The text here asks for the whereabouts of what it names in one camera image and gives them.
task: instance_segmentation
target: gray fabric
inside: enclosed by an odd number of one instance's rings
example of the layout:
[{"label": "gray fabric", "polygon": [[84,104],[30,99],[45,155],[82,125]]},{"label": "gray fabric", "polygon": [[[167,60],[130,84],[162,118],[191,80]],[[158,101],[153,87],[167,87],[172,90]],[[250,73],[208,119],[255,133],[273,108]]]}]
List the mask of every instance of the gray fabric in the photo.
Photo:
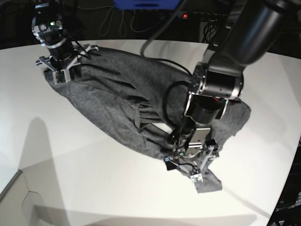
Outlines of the gray fabric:
[{"label": "gray fabric", "polygon": [[[186,73],[166,64],[114,49],[90,52],[92,60],[82,59],[73,68],[73,80],[54,85],[52,73],[45,71],[50,86],[66,97],[94,125],[121,144],[147,156],[163,159],[162,148],[168,134],[152,123],[165,122],[162,102],[166,89],[176,81],[188,81]],[[179,124],[186,87],[171,91],[167,112]],[[230,105],[225,117],[212,124],[212,136],[219,146],[246,123],[250,108],[243,102]],[[221,190],[221,182],[208,170],[198,192]]]}]

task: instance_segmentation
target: white tabletop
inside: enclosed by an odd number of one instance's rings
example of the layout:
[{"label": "white tabletop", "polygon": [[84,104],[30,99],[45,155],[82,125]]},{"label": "white tabletop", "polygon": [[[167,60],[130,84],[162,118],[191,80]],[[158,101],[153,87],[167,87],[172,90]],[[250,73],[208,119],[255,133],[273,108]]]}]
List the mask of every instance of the white tabletop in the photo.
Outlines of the white tabletop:
[{"label": "white tabletop", "polygon": [[[143,41],[84,43],[139,53]],[[146,55],[192,72],[206,47],[155,41]],[[247,67],[241,98],[251,117],[209,167],[223,190],[198,194],[181,173],[117,143],[55,93],[34,64],[43,55],[40,45],[0,50],[0,143],[42,196],[52,224],[267,224],[301,134],[300,60],[268,53]]]}]

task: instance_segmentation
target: blue object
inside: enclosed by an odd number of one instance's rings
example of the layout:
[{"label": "blue object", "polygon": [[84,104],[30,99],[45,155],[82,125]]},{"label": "blue object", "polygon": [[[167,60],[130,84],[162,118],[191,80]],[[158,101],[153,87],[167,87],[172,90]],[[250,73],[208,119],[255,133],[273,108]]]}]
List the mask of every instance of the blue object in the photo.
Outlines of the blue object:
[{"label": "blue object", "polygon": [[114,0],[119,9],[175,9],[180,0]]}]

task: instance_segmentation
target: dark background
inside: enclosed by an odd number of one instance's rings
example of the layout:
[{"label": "dark background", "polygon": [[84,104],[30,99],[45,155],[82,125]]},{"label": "dark background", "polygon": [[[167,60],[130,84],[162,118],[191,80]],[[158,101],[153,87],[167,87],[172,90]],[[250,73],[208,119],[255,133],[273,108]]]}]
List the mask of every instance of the dark background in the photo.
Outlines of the dark background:
[{"label": "dark background", "polygon": [[[31,32],[32,18],[34,16],[33,0],[11,0],[2,2],[0,6],[0,49],[12,48],[24,45],[39,44]],[[109,20],[105,21],[109,8],[99,10],[81,10],[73,8],[73,0],[64,2],[64,25],[77,40],[102,40],[102,39],[148,39],[164,22],[164,18],[171,13],[168,10],[126,10],[124,20],[127,35],[123,38],[119,33],[122,13],[115,9],[111,21],[111,28],[105,37],[99,35],[99,27],[104,22],[102,33],[109,27]],[[217,17],[219,23],[223,23],[230,12],[233,0],[188,0],[183,11],[191,12],[187,19],[179,15],[158,39],[201,42],[203,27],[210,19]],[[113,0],[79,0],[81,8],[96,8],[113,6]],[[158,24],[157,27],[147,32],[134,32],[130,28],[133,19],[133,28],[144,30]],[[301,23],[297,16],[286,23],[280,37],[273,44],[269,52],[278,53],[301,59]]]}]

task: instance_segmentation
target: gray cloth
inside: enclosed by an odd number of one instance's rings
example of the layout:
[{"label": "gray cloth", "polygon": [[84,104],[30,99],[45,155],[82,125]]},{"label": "gray cloth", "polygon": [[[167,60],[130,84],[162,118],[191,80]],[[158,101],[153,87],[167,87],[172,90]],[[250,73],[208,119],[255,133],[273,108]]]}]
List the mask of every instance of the gray cloth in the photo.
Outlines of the gray cloth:
[{"label": "gray cloth", "polygon": [[[165,122],[163,96],[176,81],[189,76],[166,64],[127,52],[100,48],[91,51],[92,60],[71,71],[73,80],[54,85],[51,71],[44,75],[50,86],[66,97],[94,125],[121,144],[147,156],[163,159],[168,134],[152,123]],[[180,123],[186,87],[174,88],[168,98],[167,112]],[[246,123],[250,108],[243,102],[230,104],[222,120],[212,124],[212,137],[219,146],[235,135]],[[196,184],[198,192],[221,190],[221,182],[207,170],[204,183]]]}]

